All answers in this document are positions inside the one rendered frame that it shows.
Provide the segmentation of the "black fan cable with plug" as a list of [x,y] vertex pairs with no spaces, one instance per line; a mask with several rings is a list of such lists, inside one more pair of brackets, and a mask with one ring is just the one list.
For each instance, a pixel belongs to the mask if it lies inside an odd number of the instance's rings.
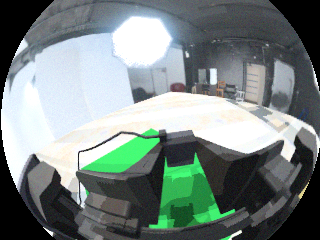
[[143,137],[143,139],[153,139],[153,137],[159,137],[160,143],[163,143],[165,160],[167,160],[167,165],[169,167],[183,167],[183,165],[192,165],[195,163],[195,153],[196,153],[196,137],[193,135],[192,129],[187,129],[187,131],[176,131],[167,132],[164,129],[159,129],[159,135],[141,135],[137,132],[127,132],[120,131],[115,133],[115,135],[109,137],[109,139],[104,140],[103,143],[93,145],[93,147],[88,149],[81,149],[77,153],[77,168],[80,168],[79,157],[81,152],[87,152],[89,149],[100,147],[108,141],[115,139],[116,136],[120,135],[135,135]]

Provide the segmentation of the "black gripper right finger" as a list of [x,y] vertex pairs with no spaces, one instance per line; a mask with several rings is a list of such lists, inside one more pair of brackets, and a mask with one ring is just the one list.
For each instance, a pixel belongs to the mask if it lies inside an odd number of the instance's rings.
[[243,195],[260,167],[279,156],[284,148],[284,140],[257,149],[251,153],[221,147],[216,143],[196,137],[196,155],[207,177],[209,187],[215,197],[220,215],[235,209],[235,201]]

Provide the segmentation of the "green circuit board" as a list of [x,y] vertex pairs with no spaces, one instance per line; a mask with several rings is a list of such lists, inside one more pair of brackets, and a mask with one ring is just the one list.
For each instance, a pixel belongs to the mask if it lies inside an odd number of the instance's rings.
[[[124,172],[140,157],[147,155],[159,137],[135,137],[81,169],[99,172]],[[184,228],[209,223],[231,215],[235,209],[220,215],[219,207],[209,187],[207,177],[195,153],[195,163],[183,167],[169,167],[165,160],[163,191],[161,191],[159,224],[152,228]]]

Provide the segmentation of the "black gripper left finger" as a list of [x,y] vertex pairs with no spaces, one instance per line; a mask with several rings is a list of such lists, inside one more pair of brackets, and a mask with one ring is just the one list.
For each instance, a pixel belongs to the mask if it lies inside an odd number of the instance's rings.
[[163,191],[165,153],[163,143],[140,157],[124,172],[99,172],[79,169],[75,175],[89,193],[131,201],[149,225],[159,224],[161,191]]

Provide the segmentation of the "black cooling fan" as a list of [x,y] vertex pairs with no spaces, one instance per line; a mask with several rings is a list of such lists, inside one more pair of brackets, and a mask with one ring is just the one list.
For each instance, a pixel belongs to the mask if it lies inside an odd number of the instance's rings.
[[41,161],[37,159],[37,156],[35,155],[35,152],[33,152],[33,155],[29,155],[27,157],[27,161],[25,161],[25,164],[23,169],[21,169],[20,173],[20,179],[17,180],[19,183],[17,183],[17,191],[19,191],[21,199],[24,200],[25,205],[27,205],[29,211],[32,212],[32,215],[36,217],[36,220],[39,221],[41,225],[43,225],[43,228],[48,229],[48,231],[59,233],[59,235],[63,235],[65,237],[69,236],[65,235],[65,233],[59,231],[59,229],[53,228],[52,225],[49,225],[47,221],[44,220],[44,217],[41,216],[41,212],[39,209],[37,209],[37,205],[35,204],[35,201],[33,201],[33,197],[31,196],[31,193],[29,193],[29,187],[28,187],[28,172],[31,172],[31,169],[35,168],[36,165],[39,165]]

